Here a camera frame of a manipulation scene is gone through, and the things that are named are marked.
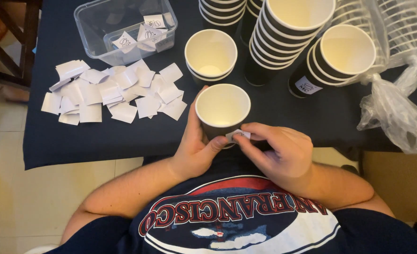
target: navy t-shirt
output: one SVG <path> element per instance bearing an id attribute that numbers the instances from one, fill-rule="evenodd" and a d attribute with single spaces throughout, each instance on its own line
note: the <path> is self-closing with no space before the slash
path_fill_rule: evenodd
<path id="1" fill-rule="evenodd" d="M 99 218 L 49 253 L 413 254 L 417 234 L 380 212 L 331 212 L 279 188 L 244 158 L 218 158 L 133 220 Z"/>

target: table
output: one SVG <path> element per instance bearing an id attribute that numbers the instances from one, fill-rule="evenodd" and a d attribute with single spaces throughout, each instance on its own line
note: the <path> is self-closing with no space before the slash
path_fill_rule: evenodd
<path id="1" fill-rule="evenodd" d="M 81 43 L 73 12 L 78 5 L 87 1 L 43 2 L 24 136 L 26 170 L 44 165 L 172 154 L 180 143 L 189 107 L 178 121 L 159 114 L 152 119 L 136 118 L 132 124 L 111 119 L 108 109 L 103 107 L 102 123 L 83 123 L 78 126 L 59 123 L 58 116 L 41 112 L 45 93 L 59 80 L 56 65 L 81 59 L 97 70 L 109 67 L 100 60 L 89 58 Z M 183 101 L 190 104 L 198 90 L 185 66 L 183 50 L 191 35 L 202 30 L 202 17 L 197 1 L 170 0 L 170 3 L 178 20 L 175 46 L 144 60 L 154 71 L 175 62 L 183 72 L 183 77 L 176 85 L 185 91 Z M 289 93 L 287 80 L 302 61 L 300 57 L 279 73 L 271 84 L 254 87 L 243 78 L 248 49 L 241 43 L 238 33 L 235 42 L 239 57 L 226 83 L 242 87 L 251 97 L 251 112 L 245 119 L 246 123 L 259 122 L 296 129 L 310 136 L 315 147 L 398 151 L 380 128 L 356 130 L 361 115 L 359 103 L 362 97 L 371 93 L 370 85 L 354 84 L 298 99 Z M 382 77 L 394 80 L 403 69 L 391 69 Z M 417 90 L 410 98 L 417 104 Z"/>

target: plastic storage box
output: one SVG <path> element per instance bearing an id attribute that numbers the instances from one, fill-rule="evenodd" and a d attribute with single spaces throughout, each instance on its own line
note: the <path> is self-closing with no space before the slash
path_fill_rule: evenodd
<path id="1" fill-rule="evenodd" d="M 162 14 L 167 32 L 117 48 L 123 32 L 138 40 L 144 16 Z M 111 66 L 126 65 L 174 46 L 177 19 L 168 0 L 97 0 L 74 12 L 86 54 Z"/>

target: person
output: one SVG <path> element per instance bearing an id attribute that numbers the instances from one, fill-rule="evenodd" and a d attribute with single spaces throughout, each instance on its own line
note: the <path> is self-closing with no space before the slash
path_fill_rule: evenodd
<path id="1" fill-rule="evenodd" d="M 193 102 L 175 155 L 94 190 L 49 253 L 417 253 L 417 234 L 368 182 L 312 162 L 308 136 L 241 129 L 251 141 L 235 135 L 241 150 L 222 150 L 227 138 L 206 140 Z"/>

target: left hand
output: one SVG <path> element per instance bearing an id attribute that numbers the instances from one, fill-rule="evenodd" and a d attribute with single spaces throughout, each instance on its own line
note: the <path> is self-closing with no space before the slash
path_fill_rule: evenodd
<path id="1" fill-rule="evenodd" d="M 204 86 L 199 94 L 206 88 L 208 86 Z M 208 142 L 196 114 L 196 99 L 199 94 L 189 109 L 188 123 L 180 146 L 170 159 L 172 173 L 182 182 L 204 174 L 215 156 L 228 144 L 225 136 L 217 136 Z"/>

